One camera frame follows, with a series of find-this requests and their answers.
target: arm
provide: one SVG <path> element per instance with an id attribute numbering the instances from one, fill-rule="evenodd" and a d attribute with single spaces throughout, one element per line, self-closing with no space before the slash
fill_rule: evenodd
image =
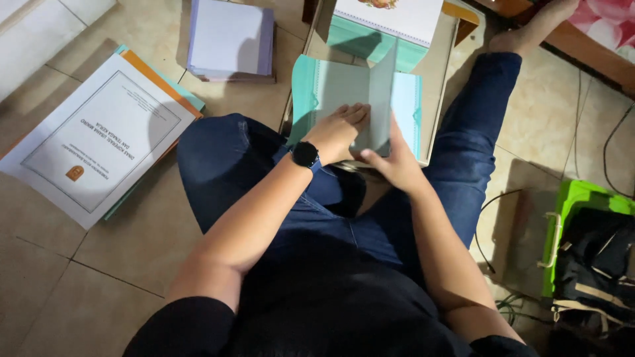
<path id="1" fill-rule="evenodd" d="M 368 105 L 342 106 L 320 120 L 303 141 L 318 149 L 323 165 L 341 161 L 350 156 L 348 146 L 368 123 L 369 113 Z M 296 165 L 287 154 L 205 233 L 181 266 L 166 301 L 212 297 L 236 312 L 243 276 L 258 262 L 312 178 L 310 169 Z"/>
<path id="2" fill-rule="evenodd" d="M 522 342 L 497 311 L 485 278 L 452 228 L 439 197 L 395 120 L 391 127 L 390 157 L 383 159 L 372 151 L 363 151 L 361 155 L 410 198 L 425 284 L 450 328 L 468 342 L 489 335 Z"/>

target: green basket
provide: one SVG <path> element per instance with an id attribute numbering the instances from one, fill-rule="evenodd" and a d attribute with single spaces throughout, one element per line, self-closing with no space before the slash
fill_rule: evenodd
<path id="1" fill-rule="evenodd" d="M 635 202 L 624 196 L 587 181 L 564 181 L 560 185 L 556 212 L 548 213 L 551 218 L 547 229 L 547 241 L 545 242 L 542 262 L 538 263 L 540 267 L 544 268 L 542 284 L 544 298 L 553 298 L 553 282 L 562 232 L 571 222 L 571 218 L 583 207 L 627 215 L 635 214 Z"/>

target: hand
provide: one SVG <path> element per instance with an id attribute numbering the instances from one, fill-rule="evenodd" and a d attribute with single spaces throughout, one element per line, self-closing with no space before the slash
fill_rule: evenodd
<path id="1" fill-rule="evenodd" d="M 317 148 L 323 166 L 353 159 L 349 146 L 370 121 L 370 105 L 343 105 L 318 121 L 302 141 Z"/>
<path id="2" fill-rule="evenodd" d="M 371 149 L 362 150 L 361 157 L 379 171 L 394 187 L 407 194 L 413 194 L 423 187 L 424 173 L 419 167 L 415 155 L 410 151 L 397 125 L 394 114 L 391 115 L 391 155 L 384 159 Z"/>

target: handle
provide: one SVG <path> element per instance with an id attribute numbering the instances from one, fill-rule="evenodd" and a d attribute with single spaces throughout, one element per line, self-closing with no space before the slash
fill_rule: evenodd
<path id="1" fill-rule="evenodd" d="M 549 256 L 549 262 L 546 264 L 542 261 L 536 262 L 536 265 L 542 268 L 550 268 L 554 266 L 554 263 L 556 262 L 556 254 L 558 252 L 558 238 L 560 237 L 560 232 L 562 231 L 562 218 L 560 217 L 560 214 L 556 212 L 545 213 L 545 217 L 549 218 L 549 216 L 556 218 L 556 229 L 554 230 L 553 244 L 551 245 L 551 255 Z"/>

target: stack of paper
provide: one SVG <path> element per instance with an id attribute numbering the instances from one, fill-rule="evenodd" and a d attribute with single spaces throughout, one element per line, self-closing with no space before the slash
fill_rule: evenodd
<path id="1" fill-rule="evenodd" d="M 85 229 L 176 145 L 202 102 L 120 47 L 0 159 Z"/>
<path id="2" fill-rule="evenodd" d="M 379 62 L 397 41 L 397 70 L 410 72 L 430 48 L 443 0 L 338 0 L 326 44 Z"/>
<path id="3" fill-rule="evenodd" d="M 321 118 L 342 104 L 371 105 L 369 126 L 351 149 L 390 154 L 391 110 L 408 147 L 419 160 L 422 78 L 395 73 L 397 46 L 373 68 L 316 60 L 301 55 L 293 66 L 293 125 L 287 144 L 300 141 Z"/>
<path id="4" fill-rule="evenodd" d="M 275 83 L 274 12 L 194 0 L 187 69 L 202 81 Z"/>

